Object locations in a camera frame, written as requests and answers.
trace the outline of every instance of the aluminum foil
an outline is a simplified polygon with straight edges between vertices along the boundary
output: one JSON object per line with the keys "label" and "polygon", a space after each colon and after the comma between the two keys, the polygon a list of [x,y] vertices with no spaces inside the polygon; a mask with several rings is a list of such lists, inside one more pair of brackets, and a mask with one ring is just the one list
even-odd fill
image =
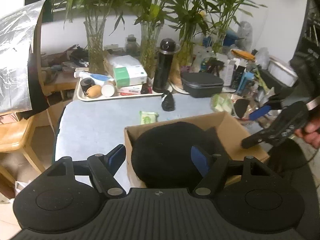
{"label": "aluminum foil", "polygon": [[44,2],[26,5],[0,19],[0,114],[32,110],[28,58]]}

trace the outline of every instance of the white tray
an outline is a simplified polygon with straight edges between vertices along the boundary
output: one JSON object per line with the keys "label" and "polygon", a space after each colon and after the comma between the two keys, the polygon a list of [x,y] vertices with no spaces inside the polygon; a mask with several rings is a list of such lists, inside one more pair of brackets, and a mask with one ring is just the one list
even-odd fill
{"label": "white tray", "polygon": [[156,93],[156,92],[152,92],[152,94],[141,94],[141,95],[130,95],[130,96],[120,96],[119,93],[116,91],[115,95],[112,97],[105,97],[103,95],[97,97],[97,98],[88,98],[87,96],[84,95],[81,86],[80,86],[80,81],[82,80],[82,78],[80,78],[79,83],[76,87],[76,96],[78,97],[78,99],[80,99],[81,101],[100,101],[100,100],[111,100],[111,99],[119,99],[119,98],[135,98],[135,97],[152,97],[152,96],[160,96],[162,95],[162,93]]}

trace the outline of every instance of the circular mount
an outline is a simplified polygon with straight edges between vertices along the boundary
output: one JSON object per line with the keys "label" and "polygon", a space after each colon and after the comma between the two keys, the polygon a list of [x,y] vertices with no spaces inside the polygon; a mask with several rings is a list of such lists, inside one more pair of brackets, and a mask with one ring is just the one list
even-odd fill
{"label": "circular mount", "polygon": [[58,177],[34,181],[17,195],[13,211],[22,228],[66,232],[86,224],[99,212],[101,200],[95,189],[65,176],[53,179]]}
{"label": "circular mount", "polygon": [[250,176],[224,188],[214,198],[223,218],[257,233],[296,227],[304,212],[301,195],[281,178]]}

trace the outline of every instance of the green wet wipes package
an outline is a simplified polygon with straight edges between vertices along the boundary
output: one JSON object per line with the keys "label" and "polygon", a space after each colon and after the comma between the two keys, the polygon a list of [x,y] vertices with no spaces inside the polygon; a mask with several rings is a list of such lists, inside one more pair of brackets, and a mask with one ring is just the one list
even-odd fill
{"label": "green wet wipes package", "polygon": [[158,113],[139,111],[140,124],[157,122]]}

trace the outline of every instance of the cardboard box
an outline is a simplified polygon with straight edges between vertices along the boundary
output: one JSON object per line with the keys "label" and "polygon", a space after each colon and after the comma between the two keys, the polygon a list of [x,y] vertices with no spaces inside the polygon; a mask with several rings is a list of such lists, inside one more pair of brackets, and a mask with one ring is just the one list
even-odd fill
{"label": "cardboard box", "polygon": [[[198,115],[193,117],[169,120],[165,122],[156,122],[144,125],[129,126],[124,128],[124,144],[127,157],[127,172],[131,187],[146,187],[135,174],[131,163],[131,152],[134,141],[145,131],[164,124],[174,122],[189,122],[197,125],[203,130],[215,127],[218,137],[223,144],[226,152],[233,160],[242,161],[245,156],[254,156],[262,162],[265,162],[269,155],[259,146],[250,149],[242,149],[242,139],[248,137],[249,132],[242,125],[226,112]],[[227,184],[234,183],[240,179],[240,176],[233,176],[227,180]]]}

